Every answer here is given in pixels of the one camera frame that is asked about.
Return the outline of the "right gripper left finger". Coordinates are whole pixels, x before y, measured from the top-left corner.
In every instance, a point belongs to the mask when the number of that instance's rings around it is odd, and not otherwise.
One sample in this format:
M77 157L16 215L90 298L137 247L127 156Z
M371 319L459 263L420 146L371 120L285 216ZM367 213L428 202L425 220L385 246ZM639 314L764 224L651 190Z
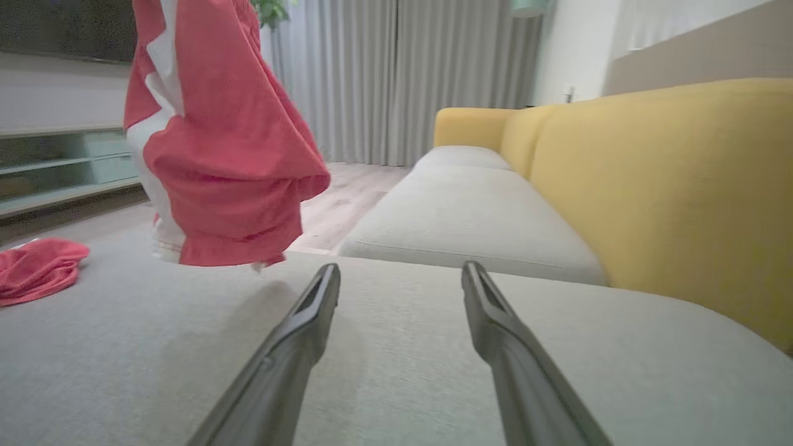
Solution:
M339 301L338 265L321 266L189 440L190 445L290 445L312 368Z

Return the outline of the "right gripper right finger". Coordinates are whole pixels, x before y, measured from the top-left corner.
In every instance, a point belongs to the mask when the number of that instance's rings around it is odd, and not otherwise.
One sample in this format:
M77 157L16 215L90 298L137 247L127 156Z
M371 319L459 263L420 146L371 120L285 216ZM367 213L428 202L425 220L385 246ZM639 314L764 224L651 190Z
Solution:
M462 289L473 347L492 370L508 445L610 445L558 365L484 266L468 261Z

